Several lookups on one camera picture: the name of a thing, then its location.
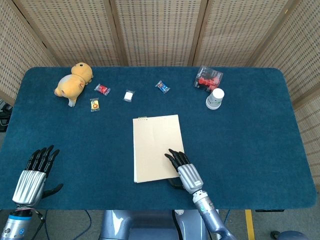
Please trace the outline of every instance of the beige paper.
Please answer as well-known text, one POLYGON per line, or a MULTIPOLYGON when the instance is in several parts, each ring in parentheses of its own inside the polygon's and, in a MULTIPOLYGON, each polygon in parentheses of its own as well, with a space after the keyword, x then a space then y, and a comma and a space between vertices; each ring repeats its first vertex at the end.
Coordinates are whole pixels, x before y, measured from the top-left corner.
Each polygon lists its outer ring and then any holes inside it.
POLYGON ((133 119, 134 182, 178 177, 168 149, 184 151, 178 115, 133 119))

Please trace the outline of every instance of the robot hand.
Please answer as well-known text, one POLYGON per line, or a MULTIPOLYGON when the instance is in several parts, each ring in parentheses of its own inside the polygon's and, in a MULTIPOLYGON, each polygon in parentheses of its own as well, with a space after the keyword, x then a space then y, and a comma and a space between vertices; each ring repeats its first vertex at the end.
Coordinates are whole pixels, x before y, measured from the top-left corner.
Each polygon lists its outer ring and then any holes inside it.
POLYGON ((52 190, 44 191, 46 178, 59 153, 59 150, 56 150, 50 155, 53 148, 53 145, 48 148, 44 147, 31 155, 25 170, 20 175, 13 194, 12 200, 16 204, 16 209, 10 213, 0 240, 23 239, 32 219, 32 210, 35 211, 41 220, 32 239, 35 239, 40 231, 45 218, 40 212, 35 210, 35 207, 41 199, 57 193, 63 187, 63 184, 59 184, 52 190))
POLYGON ((172 154, 165 154, 165 156, 171 161, 175 170, 179 173, 179 177, 185 190, 190 194, 202 189, 204 182, 202 181, 196 167, 190 163, 188 157, 183 152, 177 152, 169 149, 172 154))
POLYGON ((226 228, 222 222, 214 204, 210 200, 206 191, 202 190, 202 181, 197 169, 190 163, 188 157, 183 152, 169 149, 172 154, 165 154, 171 161, 185 190, 193 195, 193 202, 198 209, 204 224, 211 233, 221 235, 221 240, 237 240, 236 237, 226 228))

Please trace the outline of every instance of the yellow plush dog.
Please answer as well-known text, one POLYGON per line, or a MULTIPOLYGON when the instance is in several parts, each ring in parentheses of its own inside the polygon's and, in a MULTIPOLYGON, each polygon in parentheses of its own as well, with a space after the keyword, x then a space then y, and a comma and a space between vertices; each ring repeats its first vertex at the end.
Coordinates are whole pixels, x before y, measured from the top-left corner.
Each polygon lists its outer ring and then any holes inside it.
POLYGON ((93 77, 91 67, 84 62, 79 62, 71 68, 70 75, 61 78, 54 94, 58 97, 68 98, 68 105, 74 107, 78 96, 82 93, 85 85, 91 83, 93 77))

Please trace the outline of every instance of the floor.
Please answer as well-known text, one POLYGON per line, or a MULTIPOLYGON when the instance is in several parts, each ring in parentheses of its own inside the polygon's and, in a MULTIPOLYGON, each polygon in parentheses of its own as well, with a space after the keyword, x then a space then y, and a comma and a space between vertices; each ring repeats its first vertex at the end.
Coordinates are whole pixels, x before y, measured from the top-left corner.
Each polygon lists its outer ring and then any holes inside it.
MULTIPOLYGON (((0 148, 5 133, 0 132, 0 148)), ((102 210, 89 210, 92 225, 78 240, 97 240, 102 225, 102 210)), ((0 226, 4 226, 9 210, 0 211, 0 226)), ((220 210, 222 219, 225 218, 227 210, 220 210)), ((294 230, 303 232, 310 240, 320 239, 320 201, 318 193, 317 204, 312 208, 286 210, 284 212, 252 212, 254 235, 256 240, 271 239, 270 231, 294 230)), ((36 231, 39 219, 32 218, 32 223, 26 240, 31 239, 36 231)), ((78 234, 84 231, 90 224, 88 215, 84 210, 49 210, 47 213, 47 231, 50 240, 73 240, 78 234)), ((233 232, 238 240, 248 240, 246 217, 244 210, 231 210, 227 221, 227 227, 233 232)), ((46 240, 46 232, 43 227, 36 240, 46 240)))

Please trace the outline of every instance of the blue felt tablecloth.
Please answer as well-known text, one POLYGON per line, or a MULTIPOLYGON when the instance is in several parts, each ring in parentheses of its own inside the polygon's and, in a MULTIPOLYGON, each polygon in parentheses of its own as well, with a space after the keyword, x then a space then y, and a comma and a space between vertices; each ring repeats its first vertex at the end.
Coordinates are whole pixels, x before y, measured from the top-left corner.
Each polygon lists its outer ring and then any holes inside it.
POLYGON ((12 196, 29 156, 60 149, 46 189, 63 189, 44 209, 193 209, 192 196, 166 180, 134 183, 133 118, 179 115, 183 145, 219 209, 310 207, 316 191, 288 89, 274 68, 215 67, 225 92, 218 110, 193 87, 198 67, 93 67, 75 107, 54 95, 69 67, 36 67, 22 81, 0 152, 0 209, 12 196), (155 87, 163 80, 170 91, 155 87), (104 96, 100 83, 111 88, 104 96), (123 101, 126 89, 135 91, 123 101), (100 111, 90 112, 91 98, 100 111))

